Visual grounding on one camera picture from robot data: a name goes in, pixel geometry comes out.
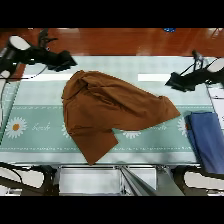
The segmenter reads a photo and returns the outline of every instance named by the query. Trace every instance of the blue cloth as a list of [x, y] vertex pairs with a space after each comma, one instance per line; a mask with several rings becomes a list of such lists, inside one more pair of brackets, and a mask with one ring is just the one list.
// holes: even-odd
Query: blue cloth
[[186, 117], [188, 138], [201, 165], [208, 173], [224, 174], [224, 136], [218, 115], [191, 113]]

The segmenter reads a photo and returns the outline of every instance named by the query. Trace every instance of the white strip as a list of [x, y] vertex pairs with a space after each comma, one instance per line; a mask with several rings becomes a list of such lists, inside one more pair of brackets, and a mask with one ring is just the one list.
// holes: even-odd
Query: white strip
[[23, 75], [23, 78], [29, 78], [29, 79], [23, 79], [22, 81], [60, 81], [60, 80], [69, 80], [74, 74], [40, 74], [36, 77], [35, 75]]
[[[6, 163], [87, 163], [81, 153], [0, 152], [0, 158], [2, 162]], [[193, 152], [107, 153], [97, 162], [97, 164], [100, 163], [195, 164], [197, 161]]]
[[170, 76], [170, 74], [138, 74], [138, 81], [167, 82]]

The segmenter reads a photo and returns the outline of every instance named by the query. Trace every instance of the robotic arm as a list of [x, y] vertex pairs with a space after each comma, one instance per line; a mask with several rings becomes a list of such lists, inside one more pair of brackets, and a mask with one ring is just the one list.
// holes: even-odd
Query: robotic arm
[[42, 63], [49, 70], [60, 72], [77, 65], [68, 51], [59, 54], [48, 51], [47, 43], [57, 40], [48, 38], [48, 29], [43, 29], [38, 36], [38, 46], [34, 46], [19, 36], [9, 37], [6, 47], [0, 53], [0, 79], [10, 78], [19, 63], [34, 65]]

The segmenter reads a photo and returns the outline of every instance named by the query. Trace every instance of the wrinkled fabric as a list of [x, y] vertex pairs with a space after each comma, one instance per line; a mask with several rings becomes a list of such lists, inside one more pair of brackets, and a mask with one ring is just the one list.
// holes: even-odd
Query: wrinkled fabric
[[141, 130], [180, 115], [167, 97], [97, 71], [76, 72], [62, 99], [67, 132], [90, 165], [118, 143], [112, 128]]
[[224, 174], [224, 136], [218, 115], [191, 113], [186, 117], [188, 137], [206, 172]]

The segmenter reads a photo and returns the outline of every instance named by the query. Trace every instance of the yellow flower center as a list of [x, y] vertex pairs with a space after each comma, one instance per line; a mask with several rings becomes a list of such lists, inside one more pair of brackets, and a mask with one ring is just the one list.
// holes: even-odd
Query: yellow flower center
[[20, 128], [19, 124], [14, 124], [14, 125], [12, 126], [12, 130], [13, 130], [13, 131], [18, 131], [19, 128]]

